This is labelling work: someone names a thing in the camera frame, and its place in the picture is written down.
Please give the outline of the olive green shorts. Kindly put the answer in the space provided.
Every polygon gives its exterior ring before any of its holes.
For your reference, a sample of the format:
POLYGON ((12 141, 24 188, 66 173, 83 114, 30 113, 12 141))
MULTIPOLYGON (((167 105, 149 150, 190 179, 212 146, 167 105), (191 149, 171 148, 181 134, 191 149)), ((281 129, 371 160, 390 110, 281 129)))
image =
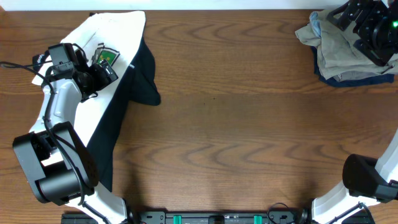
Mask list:
POLYGON ((313 11, 309 23, 295 31, 301 43, 317 49, 317 64, 325 79, 347 71, 397 74, 397 55, 394 55, 386 66, 379 67, 354 47, 359 39, 353 33, 355 23, 345 30, 339 30, 327 21, 329 10, 313 11))

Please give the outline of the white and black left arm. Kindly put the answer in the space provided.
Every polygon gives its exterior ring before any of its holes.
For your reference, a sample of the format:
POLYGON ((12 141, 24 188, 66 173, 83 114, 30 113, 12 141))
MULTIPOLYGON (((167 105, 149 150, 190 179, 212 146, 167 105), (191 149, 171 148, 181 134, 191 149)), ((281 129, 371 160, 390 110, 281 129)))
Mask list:
POLYGON ((36 199, 74 207, 98 223, 132 223, 113 194, 113 149, 127 101, 107 60, 65 62, 42 76, 44 102, 31 130, 12 147, 36 199))

